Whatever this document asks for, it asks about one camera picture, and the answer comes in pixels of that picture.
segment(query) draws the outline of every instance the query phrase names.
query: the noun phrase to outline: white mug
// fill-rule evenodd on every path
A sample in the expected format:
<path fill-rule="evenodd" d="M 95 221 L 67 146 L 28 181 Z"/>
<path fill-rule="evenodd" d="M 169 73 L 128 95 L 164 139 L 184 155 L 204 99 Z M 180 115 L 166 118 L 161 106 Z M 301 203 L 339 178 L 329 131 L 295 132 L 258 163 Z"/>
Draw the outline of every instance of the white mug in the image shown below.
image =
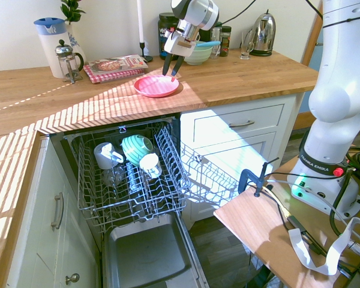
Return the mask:
<path fill-rule="evenodd" d="M 115 151 L 109 142 L 99 144 L 94 149 L 96 162 L 100 169 L 107 170 L 124 162 L 124 157 Z"/>
<path fill-rule="evenodd" d="M 156 153 L 145 155 L 140 160 L 140 168 L 143 169 L 152 179 L 158 178 L 162 169 Z"/>

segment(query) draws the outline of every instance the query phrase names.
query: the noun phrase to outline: dishwasher rack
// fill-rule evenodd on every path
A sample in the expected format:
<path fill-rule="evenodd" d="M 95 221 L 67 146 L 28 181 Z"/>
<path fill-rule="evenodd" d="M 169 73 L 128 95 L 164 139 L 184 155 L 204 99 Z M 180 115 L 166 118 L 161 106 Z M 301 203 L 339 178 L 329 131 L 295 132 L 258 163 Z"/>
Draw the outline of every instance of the dishwasher rack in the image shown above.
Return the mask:
<path fill-rule="evenodd" d="M 87 220 L 92 220 L 102 232 L 136 221 L 151 220 L 168 212 L 180 215 L 190 194 L 190 182 L 169 133 L 169 124 L 158 122 L 134 127 L 129 134 L 148 137 L 159 156 L 163 170 L 159 178 L 151 179 L 128 160 L 115 166 L 111 185 L 102 180 L 93 151 L 102 142 L 111 142 L 121 152 L 121 141 L 129 132 L 87 133 L 73 141 L 78 162 L 78 207 Z"/>

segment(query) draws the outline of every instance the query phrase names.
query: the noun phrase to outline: franka emika logo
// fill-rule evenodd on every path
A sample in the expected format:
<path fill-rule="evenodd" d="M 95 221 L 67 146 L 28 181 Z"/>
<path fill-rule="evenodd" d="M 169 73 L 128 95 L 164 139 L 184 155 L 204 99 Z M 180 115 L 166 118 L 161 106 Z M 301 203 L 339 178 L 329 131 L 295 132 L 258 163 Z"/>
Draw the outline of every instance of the franka emika logo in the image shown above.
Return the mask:
<path fill-rule="evenodd" d="M 304 162 L 306 162 L 309 166 L 312 166 L 312 167 L 314 167 L 314 168 L 316 168 L 316 169 L 320 169 L 320 170 L 322 170 L 322 171 L 329 171 L 329 169 L 328 169 L 327 167 L 322 167 L 322 166 L 319 166 L 319 165 L 317 165 L 317 164 L 314 164 L 314 163 L 312 163 L 310 160 L 306 159 L 303 155 L 301 155 L 301 159 L 302 159 Z"/>

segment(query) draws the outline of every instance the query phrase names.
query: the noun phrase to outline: wooden countertop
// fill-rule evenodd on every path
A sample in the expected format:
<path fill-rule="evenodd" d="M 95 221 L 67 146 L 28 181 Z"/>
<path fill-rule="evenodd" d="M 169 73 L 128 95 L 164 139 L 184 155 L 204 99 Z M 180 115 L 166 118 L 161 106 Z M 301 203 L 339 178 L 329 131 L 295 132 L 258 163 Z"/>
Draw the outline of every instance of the wooden countertop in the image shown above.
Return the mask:
<path fill-rule="evenodd" d="M 163 63 L 155 57 L 146 74 L 161 74 Z M 184 63 L 176 76 L 179 88 L 166 98 L 136 94 L 137 78 L 94 85 L 82 74 L 84 79 L 71 85 L 54 78 L 49 67 L 0 71 L 0 287 L 28 195 L 38 133 L 305 92 L 317 79 L 316 71 L 277 52 L 243 61 L 238 50 L 200 66 Z"/>
<path fill-rule="evenodd" d="M 276 172 L 289 173 L 296 161 L 297 158 L 290 160 Z M 273 175 L 272 178 L 286 181 L 287 176 Z M 357 182 L 360 194 L 360 181 Z M 274 186 L 273 192 L 290 213 L 328 249 L 337 239 L 329 225 L 329 216 L 293 198 L 288 184 L 270 184 Z M 253 193 L 254 189 L 249 188 L 216 210 L 215 216 L 288 287 L 343 287 L 347 278 L 339 272 L 333 276 L 325 276 L 305 268 L 300 263 L 290 243 L 288 232 L 283 227 L 276 204 L 265 196 L 256 198 Z M 336 220 L 336 224 L 340 231 L 344 229 L 340 221 Z M 360 234 L 360 225 L 356 226 L 355 230 Z M 310 254 L 316 266 L 324 264 L 324 257 Z M 342 260 L 353 265 L 360 264 L 360 257 L 349 249 L 342 253 Z"/>

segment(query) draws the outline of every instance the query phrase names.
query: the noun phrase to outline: pink plate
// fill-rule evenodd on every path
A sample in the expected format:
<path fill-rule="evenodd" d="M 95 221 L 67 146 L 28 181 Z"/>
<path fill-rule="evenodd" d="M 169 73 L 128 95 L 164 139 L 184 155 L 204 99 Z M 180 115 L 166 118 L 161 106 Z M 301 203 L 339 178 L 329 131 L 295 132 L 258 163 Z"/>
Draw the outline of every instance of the pink plate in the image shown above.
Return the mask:
<path fill-rule="evenodd" d="M 134 83 L 136 91 L 144 96 L 159 98 L 173 93 L 179 86 L 176 78 L 163 75 L 149 75 Z"/>

